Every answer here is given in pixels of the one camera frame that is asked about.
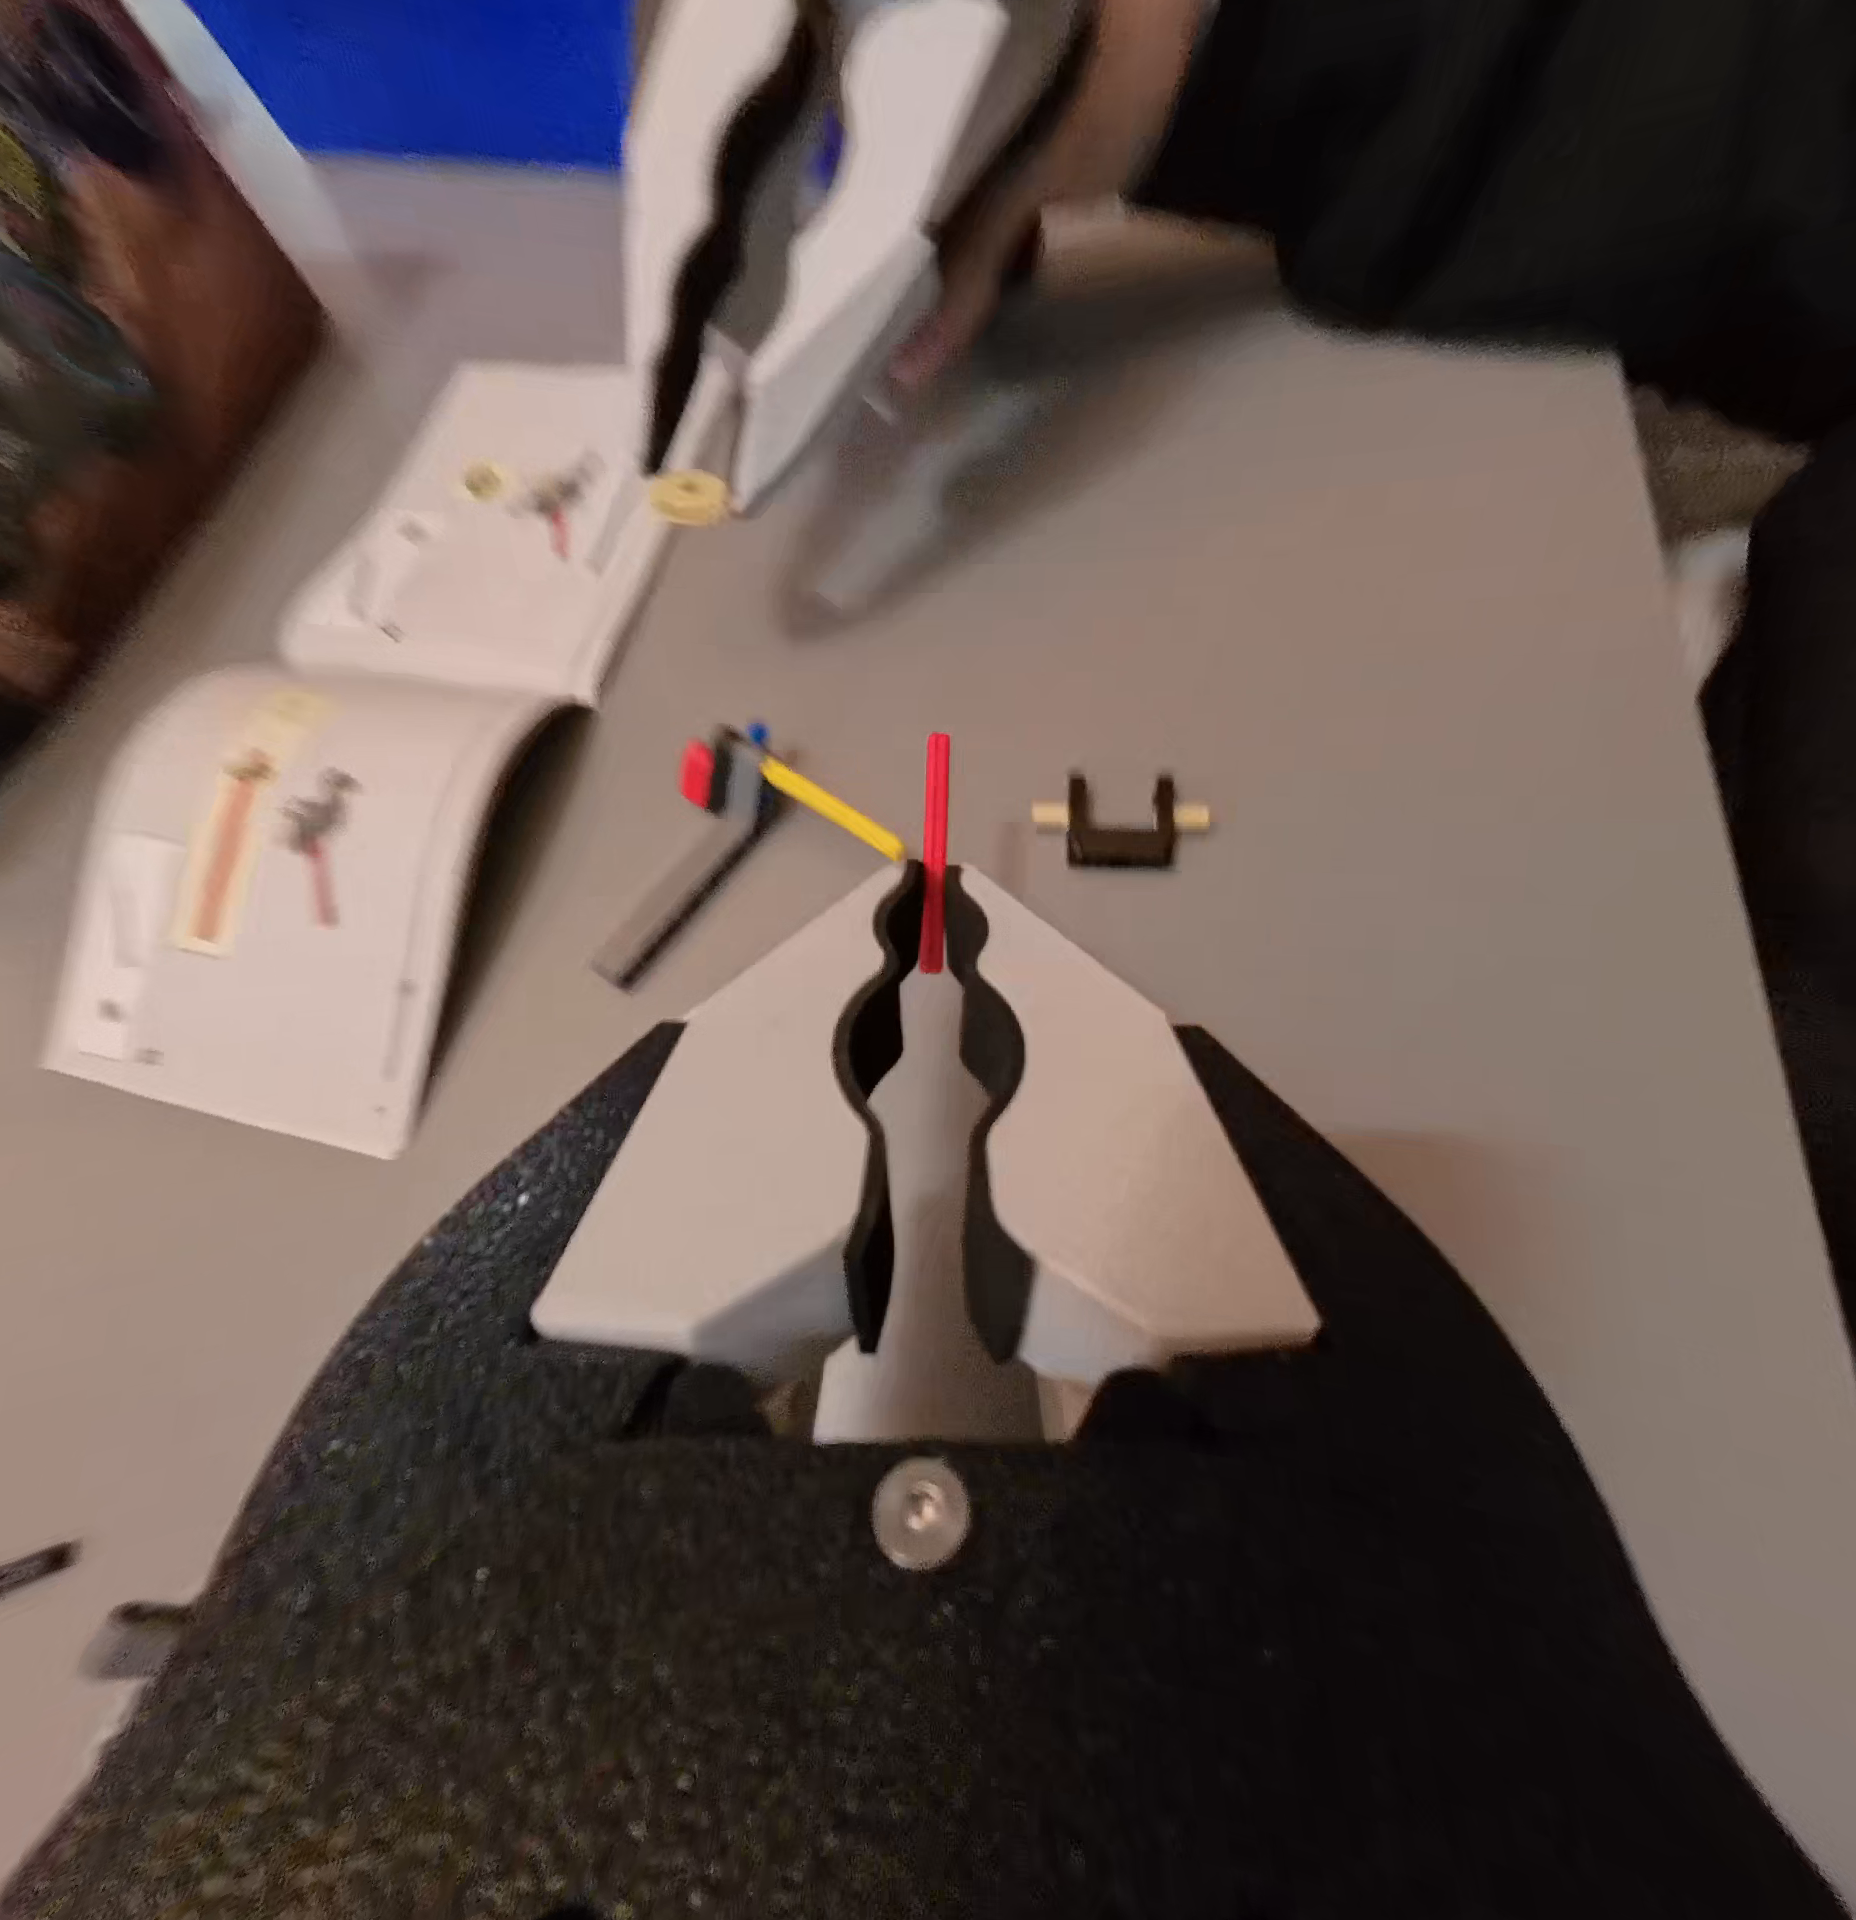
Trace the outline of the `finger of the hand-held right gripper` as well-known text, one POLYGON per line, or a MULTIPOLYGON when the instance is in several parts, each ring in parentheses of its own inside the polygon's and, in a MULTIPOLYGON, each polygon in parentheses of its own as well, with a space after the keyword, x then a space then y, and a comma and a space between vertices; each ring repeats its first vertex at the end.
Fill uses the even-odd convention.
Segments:
POLYGON ((760 511, 916 313, 929 213, 1010 21, 992 1, 853 3, 841 157, 791 242, 786 295, 748 357, 732 503, 760 511))
POLYGON ((624 346, 645 382, 641 473, 693 464, 707 355, 736 368, 788 280, 808 134, 808 21, 792 1, 654 3, 623 146, 624 346))

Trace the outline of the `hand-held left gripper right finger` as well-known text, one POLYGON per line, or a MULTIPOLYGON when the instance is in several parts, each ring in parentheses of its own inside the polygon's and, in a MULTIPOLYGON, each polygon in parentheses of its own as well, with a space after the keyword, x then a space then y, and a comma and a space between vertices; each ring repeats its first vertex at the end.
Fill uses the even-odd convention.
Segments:
POLYGON ((964 1299, 984 1350, 1101 1382, 1318 1332, 1171 1018, 987 874, 946 878, 967 1144, 964 1299))

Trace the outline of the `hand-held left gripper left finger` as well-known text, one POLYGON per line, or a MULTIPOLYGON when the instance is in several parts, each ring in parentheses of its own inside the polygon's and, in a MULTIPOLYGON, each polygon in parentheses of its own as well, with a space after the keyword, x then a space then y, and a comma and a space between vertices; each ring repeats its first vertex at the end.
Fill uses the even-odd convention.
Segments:
POLYGON ((877 873, 666 1030, 531 1308, 539 1338, 813 1380, 820 1443, 877 1439, 897 1224, 872 1091, 918 918, 918 866, 877 873))

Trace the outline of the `red lego axle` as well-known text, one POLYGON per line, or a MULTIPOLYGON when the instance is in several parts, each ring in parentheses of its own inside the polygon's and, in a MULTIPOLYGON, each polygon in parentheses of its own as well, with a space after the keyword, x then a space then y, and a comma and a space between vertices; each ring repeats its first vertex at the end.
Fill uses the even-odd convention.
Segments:
POLYGON ((924 975, 938 975, 946 967, 947 829, 949 735, 946 730, 933 730, 925 740, 918 835, 921 918, 916 970, 924 975))

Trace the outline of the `lego instruction booklet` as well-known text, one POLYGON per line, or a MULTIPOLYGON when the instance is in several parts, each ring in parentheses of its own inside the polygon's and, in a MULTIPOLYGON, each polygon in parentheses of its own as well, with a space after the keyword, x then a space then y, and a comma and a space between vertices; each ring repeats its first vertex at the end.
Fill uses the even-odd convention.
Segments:
POLYGON ((594 711, 674 525, 645 380, 464 361, 274 653, 100 783, 42 1067, 296 1139, 410 1139, 499 792, 594 711))

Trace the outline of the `person's right forearm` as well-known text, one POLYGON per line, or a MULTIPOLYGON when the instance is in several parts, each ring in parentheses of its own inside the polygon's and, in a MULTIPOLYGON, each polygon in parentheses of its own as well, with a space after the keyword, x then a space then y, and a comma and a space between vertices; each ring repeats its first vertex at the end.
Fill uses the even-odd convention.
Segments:
POLYGON ((1856 1, 1216 3, 1135 197, 1324 323, 1856 412, 1856 1))

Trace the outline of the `grey red yellow lego assembly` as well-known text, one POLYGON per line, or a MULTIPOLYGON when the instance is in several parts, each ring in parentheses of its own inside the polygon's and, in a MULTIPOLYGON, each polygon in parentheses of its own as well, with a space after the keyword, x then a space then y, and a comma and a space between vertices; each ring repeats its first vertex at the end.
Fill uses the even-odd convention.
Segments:
POLYGON ((590 970, 621 992, 641 983, 726 876, 795 812, 820 818, 886 861, 907 859, 897 830, 798 770, 792 759, 776 752, 771 729, 760 723, 693 738, 681 755, 675 783, 707 823, 700 840, 621 915, 590 959, 590 970))

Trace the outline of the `black lego piece tan pins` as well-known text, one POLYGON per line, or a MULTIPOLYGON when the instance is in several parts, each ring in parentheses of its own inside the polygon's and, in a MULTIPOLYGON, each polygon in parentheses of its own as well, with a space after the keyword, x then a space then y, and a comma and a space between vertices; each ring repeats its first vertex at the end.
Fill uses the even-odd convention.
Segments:
POLYGON ((1181 840, 1213 829, 1213 811, 1203 801, 1181 799, 1175 780, 1161 773, 1141 822, 1108 823, 1096 812, 1090 780, 1073 770, 1063 799, 1031 801, 1029 826, 1063 840, 1069 867, 1166 873, 1177 861, 1181 840))

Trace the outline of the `lego set box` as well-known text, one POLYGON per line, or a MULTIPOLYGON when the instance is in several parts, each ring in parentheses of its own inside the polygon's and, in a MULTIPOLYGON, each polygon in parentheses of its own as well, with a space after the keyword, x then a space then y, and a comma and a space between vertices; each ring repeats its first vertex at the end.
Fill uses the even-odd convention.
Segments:
POLYGON ((0 3, 0 788, 324 329, 130 3, 0 3))

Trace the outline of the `grey lego piece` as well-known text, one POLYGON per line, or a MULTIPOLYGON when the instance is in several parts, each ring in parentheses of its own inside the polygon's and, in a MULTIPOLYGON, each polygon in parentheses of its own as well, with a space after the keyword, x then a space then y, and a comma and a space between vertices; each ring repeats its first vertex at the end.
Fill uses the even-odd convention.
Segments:
POLYGON ((192 1623, 192 1604, 124 1601, 85 1641, 78 1674, 93 1684, 139 1684, 156 1674, 192 1623))

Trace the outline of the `person's right hand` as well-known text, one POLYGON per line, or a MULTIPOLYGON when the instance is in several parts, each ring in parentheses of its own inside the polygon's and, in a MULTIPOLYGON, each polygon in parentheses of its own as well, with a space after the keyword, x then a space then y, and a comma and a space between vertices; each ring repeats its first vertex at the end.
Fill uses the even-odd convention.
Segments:
POLYGON ((1189 75, 1206 1, 1103 1, 1052 106, 964 192, 938 229, 938 294, 894 349, 890 384, 927 388, 989 323, 1052 208, 1123 197, 1155 154, 1189 75))

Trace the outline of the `blue plastic bin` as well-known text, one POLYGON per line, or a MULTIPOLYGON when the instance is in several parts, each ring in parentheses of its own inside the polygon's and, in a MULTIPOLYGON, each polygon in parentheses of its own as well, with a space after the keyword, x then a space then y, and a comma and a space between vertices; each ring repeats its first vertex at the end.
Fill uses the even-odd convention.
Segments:
POLYGON ((324 157, 612 173, 630 1, 192 1, 281 131, 324 157))

